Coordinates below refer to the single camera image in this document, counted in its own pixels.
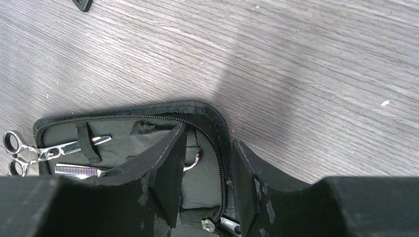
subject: zipper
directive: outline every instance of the zipper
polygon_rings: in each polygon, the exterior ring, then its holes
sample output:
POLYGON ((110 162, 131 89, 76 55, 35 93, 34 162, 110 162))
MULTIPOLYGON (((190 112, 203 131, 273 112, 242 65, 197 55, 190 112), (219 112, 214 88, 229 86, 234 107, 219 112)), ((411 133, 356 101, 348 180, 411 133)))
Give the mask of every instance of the zipper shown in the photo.
MULTIPOLYGON (((217 161, 218 161, 218 167, 220 170, 220 182, 221 182, 221 206, 220 209, 217 211, 216 214, 214 214, 212 216, 212 221, 214 223, 218 223, 220 222, 221 219, 221 215, 225 212, 225 210, 227 209, 227 187, 226 187, 226 182, 225 182, 225 172, 224 172, 224 165, 222 162, 222 158, 221 158, 221 154, 218 151, 218 148, 214 142, 214 140, 211 138, 211 136, 209 136, 202 128, 198 127, 196 124, 185 120, 185 119, 181 119, 181 118, 176 118, 173 116, 160 116, 160 115, 109 115, 109 116, 92 116, 92 117, 82 117, 82 118, 71 118, 71 119, 64 119, 61 121, 55 121, 55 122, 51 122, 48 123, 46 125, 44 125, 41 128, 38 128, 37 130, 37 134, 39 133, 39 131, 41 131, 42 129, 52 126, 52 125, 56 125, 59 123, 67 123, 67 122, 75 122, 75 121, 82 121, 82 120, 103 120, 103 119, 127 119, 127 118, 137 118, 137 119, 161 119, 161 120, 173 120, 173 121, 178 121, 178 122, 182 122, 185 123, 193 128, 195 128, 196 130, 198 130, 200 133, 202 133, 206 139, 209 141, 209 143, 212 146, 212 149, 215 152, 215 155, 217 156, 217 161)), ((224 235, 219 231, 219 230, 215 230, 214 232, 216 232, 219 236, 223 237, 224 235)))

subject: scissors blade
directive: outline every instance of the scissors blade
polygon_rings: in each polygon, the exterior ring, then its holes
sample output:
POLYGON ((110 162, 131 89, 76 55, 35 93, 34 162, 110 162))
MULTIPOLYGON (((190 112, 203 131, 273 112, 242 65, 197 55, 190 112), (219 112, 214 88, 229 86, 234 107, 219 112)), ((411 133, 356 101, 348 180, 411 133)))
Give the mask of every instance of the scissors blade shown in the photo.
MULTIPOLYGON (((94 137, 92 138, 92 144, 94 146, 97 146, 99 144, 110 141, 111 139, 112 139, 111 136, 94 137)), ((50 159, 58 158, 58 157, 65 156, 65 155, 68 155, 74 152, 79 152, 79 151, 81 151, 81 149, 80 149, 80 144, 78 142, 70 142, 66 144, 61 144, 58 146, 45 148, 43 150, 43 153, 40 155, 38 161, 50 160, 50 159), (47 157, 47 152, 53 149, 58 149, 59 155, 54 156, 54 157, 47 157)))

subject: scissors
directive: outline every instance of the scissors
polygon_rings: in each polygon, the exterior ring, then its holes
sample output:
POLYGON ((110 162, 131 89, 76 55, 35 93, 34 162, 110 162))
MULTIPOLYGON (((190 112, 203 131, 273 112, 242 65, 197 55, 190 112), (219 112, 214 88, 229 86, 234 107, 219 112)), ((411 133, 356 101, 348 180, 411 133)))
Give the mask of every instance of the scissors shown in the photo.
MULTIPOLYGON (((97 146, 104 142, 110 141, 111 139, 111 136, 94 137, 92 138, 92 144, 97 146)), ((28 174, 29 165, 36 164, 41 161, 55 159, 81 150, 80 145, 77 141, 48 148, 36 148, 34 146, 28 146, 26 145, 25 140, 22 137, 22 134, 20 134, 20 132, 18 131, 7 131, 6 133, 4 133, 3 144, 4 148, 6 149, 6 153, 13 157, 13 159, 9 162, 9 172, 6 176, 20 175, 24 177, 28 174), (17 142, 17 145, 15 147, 12 145, 11 142, 12 137, 14 137, 17 142), (21 153, 24 149, 28 149, 30 152, 38 153, 38 158, 26 162, 21 157, 18 157, 17 154, 21 153), (20 166, 20 168, 22 169, 22 174, 19 174, 19 172, 16 169, 16 165, 20 166)))

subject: white debris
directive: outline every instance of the white debris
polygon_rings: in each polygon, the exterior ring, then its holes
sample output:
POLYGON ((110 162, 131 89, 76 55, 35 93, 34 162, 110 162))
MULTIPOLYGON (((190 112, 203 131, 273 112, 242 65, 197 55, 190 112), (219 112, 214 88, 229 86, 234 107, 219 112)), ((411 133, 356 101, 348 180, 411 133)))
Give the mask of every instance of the white debris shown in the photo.
POLYGON ((390 101, 389 101, 389 100, 386 100, 386 101, 384 101, 384 102, 381 104, 381 106, 386 106, 386 105, 388 105, 388 104, 390 104, 390 101))

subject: zippered pouch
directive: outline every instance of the zippered pouch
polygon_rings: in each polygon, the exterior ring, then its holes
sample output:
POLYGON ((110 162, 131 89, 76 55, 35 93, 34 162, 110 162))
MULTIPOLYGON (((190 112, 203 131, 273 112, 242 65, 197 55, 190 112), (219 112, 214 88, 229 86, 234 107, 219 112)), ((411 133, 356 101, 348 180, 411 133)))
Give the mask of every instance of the zippered pouch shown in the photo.
POLYGON ((63 164, 103 170, 116 167, 152 147, 181 123, 187 125, 185 166, 197 158, 199 162, 184 172, 178 221, 171 236, 213 236, 203 230, 202 219, 217 219, 225 213, 234 220, 237 213, 234 194, 226 183, 231 156, 227 125, 206 103, 170 102, 40 119, 33 128, 39 148, 78 141, 82 149, 41 162, 40 175, 54 174, 63 164), (99 136, 112 139, 93 146, 90 141, 99 136))

